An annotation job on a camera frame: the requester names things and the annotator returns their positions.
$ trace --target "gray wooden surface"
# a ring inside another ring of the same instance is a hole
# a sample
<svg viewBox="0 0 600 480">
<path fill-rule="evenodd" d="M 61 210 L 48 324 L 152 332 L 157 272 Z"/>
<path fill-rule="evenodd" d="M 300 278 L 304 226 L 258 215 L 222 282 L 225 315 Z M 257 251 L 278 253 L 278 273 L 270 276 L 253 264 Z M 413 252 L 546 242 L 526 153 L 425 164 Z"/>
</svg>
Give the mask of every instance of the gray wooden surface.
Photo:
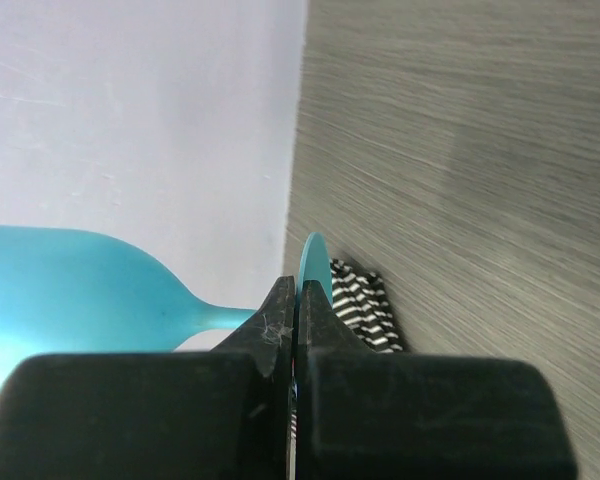
<svg viewBox="0 0 600 480">
<path fill-rule="evenodd" d="M 286 269 L 386 275 L 420 352 L 555 387 L 600 479 L 600 0 L 311 0 Z"/>
</svg>

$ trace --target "teal utensil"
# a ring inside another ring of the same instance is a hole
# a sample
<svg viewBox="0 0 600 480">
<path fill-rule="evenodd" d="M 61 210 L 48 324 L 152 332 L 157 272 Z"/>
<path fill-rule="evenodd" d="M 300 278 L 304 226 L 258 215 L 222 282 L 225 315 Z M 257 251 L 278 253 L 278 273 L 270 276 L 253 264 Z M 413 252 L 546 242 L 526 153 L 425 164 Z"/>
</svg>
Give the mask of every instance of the teal utensil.
<svg viewBox="0 0 600 480">
<path fill-rule="evenodd" d="M 321 281 L 330 298 L 321 235 L 302 258 L 300 278 Z M 252 314 L 202 301 L 151 255 L 107 235 L 0 226 L 0 386 L 32 355 L 171 351 Z"/>
</svg>

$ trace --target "black and white striped fabric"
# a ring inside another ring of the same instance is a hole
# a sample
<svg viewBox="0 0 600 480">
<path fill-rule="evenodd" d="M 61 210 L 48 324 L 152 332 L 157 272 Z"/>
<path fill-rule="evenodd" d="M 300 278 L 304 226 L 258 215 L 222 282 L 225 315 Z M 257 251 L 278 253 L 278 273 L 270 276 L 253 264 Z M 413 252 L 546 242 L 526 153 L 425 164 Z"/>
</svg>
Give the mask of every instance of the black and white striped fabric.
<svg viewBox="0 0 600 480">
<path fill-rule="evenodd" d="M 405 352 L 382 277 L 342 260 L 331 261 L 333 311 L 362 341 L 378 353 Z M 291 438 L 296 438 L 295 394 Z"/>
</svg>

